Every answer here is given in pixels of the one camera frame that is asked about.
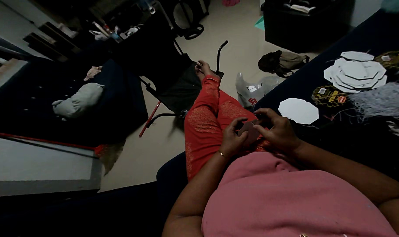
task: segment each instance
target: leg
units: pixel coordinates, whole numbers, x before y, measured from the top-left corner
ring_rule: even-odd
[[[186,172],[190,181],[216,153],[223,140],[217,121],[220,79],[208,75],[185,118]]]
[[[233,97],[229,96],[223,91],[220,91],[219,95],[220,97],[218,101],[217,121],[220,124],[222,130],[225,129],[235,118],[238,117],[247,117],[248,121],[253,121],[257,119],[255,114],[242,107],[239,101],[237,101]],[[264,137],[262,137],[262,135],[260,135],[249,148],[241,150],[239,152],[239,155],[244,156],[256,151],[272,151],[270,143]]]
[[[257,119],[249,110],[246,110],[239,101],[219,90],[217,120],[221,129],[225,129],[235,118],[247,117],[248,121]]]

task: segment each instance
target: stack of paper templates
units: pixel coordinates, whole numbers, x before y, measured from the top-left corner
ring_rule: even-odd
[[[324,71],[324,78],[337,89],[346,93],[358,93],[386,84],[387,70],[379,62],[373,61],[374,56],[355,51],[343,52],[341,56]]]

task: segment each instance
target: pink top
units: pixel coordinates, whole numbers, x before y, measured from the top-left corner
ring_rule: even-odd
[[[234,161],[210,197],[205,237],[397,237],[379,209],[337,176],[298,171],[268,152]]]

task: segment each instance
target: red pole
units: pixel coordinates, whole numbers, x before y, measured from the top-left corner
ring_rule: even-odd
[[[0,137],[13,137],[13,138],[17,138],[17,139],[37,141],[37,142],[43,142],[43,143],[51,143],[51,144],[57,144],[57,145],[65,145],[65,146],[76,147],[76,148],[87,149],[87,150],[95,149],[95,147],[89,147],[89,146],[84,146],[84,145],[61,143],[61,142],[49,141],[49,140],[44,140],[44,139],[39,139],[39,138],[23,137],[23,136],[18,136],[18,135],[6,134],[6,133],[1,133],[1,132],[0,132]]]
[[[151,113],[150,117],[148,118],[147,122],[145,123],[145,126],[143,128],[143,130],[141,131],[139,137],[142,137],[145,130],[147,129],[147,124],[151,121],[151,119],[154,117],[154,114],[156,113],[157,109],[159,108],[159,105],[161,104],[161,102],[159,101],[156,105],[156,107],[154,108],[153,112]]]

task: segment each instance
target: floor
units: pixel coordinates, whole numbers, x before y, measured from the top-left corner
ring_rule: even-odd
[[[220,89],[237,98],[235,80],[237,73],[243,73],[248,82],[258,82],[262,77],[274,75],[258,68],[259,59],[279,49],[265,41],[264,31],[255,28],[260,18],[259,0],[241,0],[233,7],[225,7],[221,0],[212,0],[210,15],[201,22],[204,32],[193,40],[177,38],[181,49],[192,60],[202,59],[215,70],[217,51],[228,40],[220,58],[220,71],[224,72]],[[312,59],[316,53],[307,53]],[[157,105],[157,99],[143,86],[145,104],[150,114]],[[161,105],[156,114],[169,110]],[[142,127],[131,134],[113,169],[102,178],[101,190],[148,183],[156,180],[156,173],[167,161],[185,151],[184,134],[173,126],[174,118],[162,117],[139,138]]]

